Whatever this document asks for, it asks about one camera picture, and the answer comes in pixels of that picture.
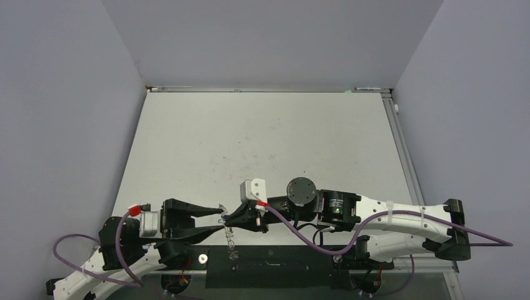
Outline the metal keyring disc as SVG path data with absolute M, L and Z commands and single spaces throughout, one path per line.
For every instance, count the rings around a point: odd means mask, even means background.
M 219 209 L 221 210 L 221 212 L 219 213 L 220 218 L 218 220 L 218 224 L 222 225 L 224 228 L 224 233 L 225 233 L 225 237 L 227 241 L 227 253 L 228 253 L 229 259 L 231 261 L 235 261 L 239 258 L 239 254 L 235 249 L 235 243 L 233 241 L 233 238 L 234 238 L 233 229 L 231 227 L 226 226 L 228 210 L 222 204 L 219 204 Z

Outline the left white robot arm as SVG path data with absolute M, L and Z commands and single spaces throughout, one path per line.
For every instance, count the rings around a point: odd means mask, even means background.
M 102 299 L 103 289 L 144 286 L 141 278 L 162 269 L 187 270 L 205 252 L 192 246 L 223 228 L 197 227 L 196 218 L 223 214 L 226 209 L 167 199 L 160 209 L 149 203 L 129 206 L 123 216 L 109 217 L 98 232 L 96 250 L 72 274 L 50 279 L 46 292 L 54 299 Z

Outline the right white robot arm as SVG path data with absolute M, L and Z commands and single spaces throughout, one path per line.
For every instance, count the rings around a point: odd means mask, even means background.
M 432 253 L 447 261 L 471 258 L 463 203 L 458 199 L 435 206 L 396 204 L 352 192 L 318 189 L 306 177 L 292 179 L 283 196 L 268 197 L 265 181 L 258 178 L 244 181 L 240 194 L 241 205 L 222 216 L 225 226 L 266 233 L 271 224 L 293 227 L 299 221 L 315 221 L 330 233 L 352 232 L 352 241 L 343 249 L 315 246 L 315 250 L 345 256 L 354 249 L 354 262 L 362 268 L 413 254 Z

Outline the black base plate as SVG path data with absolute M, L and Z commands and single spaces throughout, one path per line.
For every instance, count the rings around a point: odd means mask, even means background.
M 160 285 L 182 293 L 198 277 L 207 289 L 313 288 L 353 290 L 356 284 L 381 285 L 380 271 L 394 269 L 393 262 L 357 258 L 355 249 L 340 259 L 309 246 L 238 246 L 238 257 L 229 258 L 225 246 L 194 246 L 178 267 L 163 270 Z

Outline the marker pen on rail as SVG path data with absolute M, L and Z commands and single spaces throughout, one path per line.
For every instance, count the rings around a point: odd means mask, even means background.
M 357 91 L 357 92 L 359 92 L 359 91 L 362 91 L 362 92 L 379 92 L 379 91 L 382 91 L 383 89 L 380 88 L 380 87 L 355 87 L 354 90 Z

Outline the aluminium frame rail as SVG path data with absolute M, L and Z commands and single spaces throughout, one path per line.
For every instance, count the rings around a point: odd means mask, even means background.
M 424 205 L 424 196 L 422 194 L 418 177 L 414 169 L 413 160 L 409 153 L 409 149 L 399 123 L 398 108 L 393 99 L 392 89 L 383 89 L 381 97 L 392 131 L 392 136 L 396 144 L 396 149 L 412 203 L 414 205 Z

